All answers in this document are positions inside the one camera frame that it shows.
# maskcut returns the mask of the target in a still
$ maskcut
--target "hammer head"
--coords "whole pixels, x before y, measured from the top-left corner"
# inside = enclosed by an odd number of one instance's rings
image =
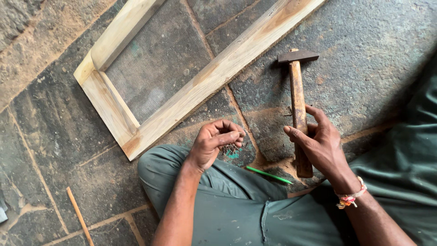
[[[290,51],[288,53],[280,54],[277,57],[277,62],[283,63],[283,62],[300,61],[302,63],[302,62],[315,61],[318,58],[319,58],[319,54],[303,49],[303,50]]]

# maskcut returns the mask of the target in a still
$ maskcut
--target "wooden hammer handle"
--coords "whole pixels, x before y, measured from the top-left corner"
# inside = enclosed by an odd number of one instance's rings
[[[291,107],[293,127],[308,135],[302,74],[299,61],[290,62]],[[299,178],[312,178],[312,165],[303,149],[295,143],[296,169]]]

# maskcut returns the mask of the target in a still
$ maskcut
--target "leg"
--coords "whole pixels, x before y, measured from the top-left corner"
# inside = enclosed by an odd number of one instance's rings
[[[161,217],[189,149],[160,145],[138,163],[146,193]],[[193,245],[262,245],[260,218],[267,200],[287,197],[284,187],[216,160],[202,176],[194,209]]]
[[[437,57],[431,75],[413,97],[407,122],[382,146],[350,166],[369,192],[418,244],[437,244]],[[271,245],[358,245],[329,182],[295,200],[266,205],[262,223]]]

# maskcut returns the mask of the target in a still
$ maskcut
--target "metal mesh screen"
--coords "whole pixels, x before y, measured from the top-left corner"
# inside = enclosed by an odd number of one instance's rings
[[[188,11],[194,14],[209,45],[218,40],[219,48],[214,51],[218,54],[242,43],[251,24],[266,22],[287,1],[183,2],[166,0],[105,71],[140,124],[211,61]],[[237,25],[232,23],[236,20],[240,21]]]

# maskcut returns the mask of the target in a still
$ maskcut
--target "man's left hand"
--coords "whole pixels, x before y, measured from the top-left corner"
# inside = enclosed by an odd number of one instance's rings
[[[221,147],[232,143],[241,147],[245,135],[241,126],[227,119],[208,123],[200,129],[185,163],[203,173],[213,164]]]

